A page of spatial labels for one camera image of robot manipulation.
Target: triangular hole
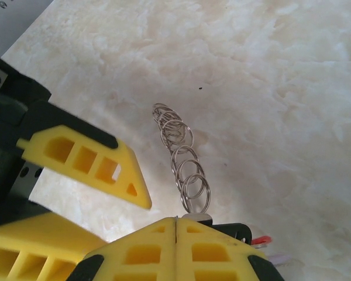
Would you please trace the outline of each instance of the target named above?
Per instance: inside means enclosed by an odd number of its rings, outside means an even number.
[[[165,232],[165,226],[158,227],[153,232],[164,233]]]
[[[202,233],[198,228],[196,227],[187,227],[187,232],[188,233]]]
[[[126,192],[129,193],[132,196],[137,196],[138,195],[138,193],[136,192],[136,189],[135,189],[135,187],[134,187],[134,185],[132,183],[129,184],[129,187],[126,190]]]

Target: yellow plastic part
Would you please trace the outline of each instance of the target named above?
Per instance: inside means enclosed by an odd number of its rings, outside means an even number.
[[[265,255],[185,218],[165,218],[85,258],[105,260],[94,281],[259,281],[250,255]]]
[[[76,179],[140,207],[152,206],[146,183],[131,148],[118,140],[118,148],[60,125],[18,140],[22,158]]]
[[[106,242],[46,213],[0,226],[0,281],[65,281],[76,264]]]

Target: robotic claw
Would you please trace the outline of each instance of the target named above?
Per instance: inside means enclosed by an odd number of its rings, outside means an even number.
[[[49,167],[140,207],[152,205],[132,150],[49,103],[50,96],[0,59],[0,281],[283,280],[250,246],[244,224],[165,218],[107,244],[29,201]]]

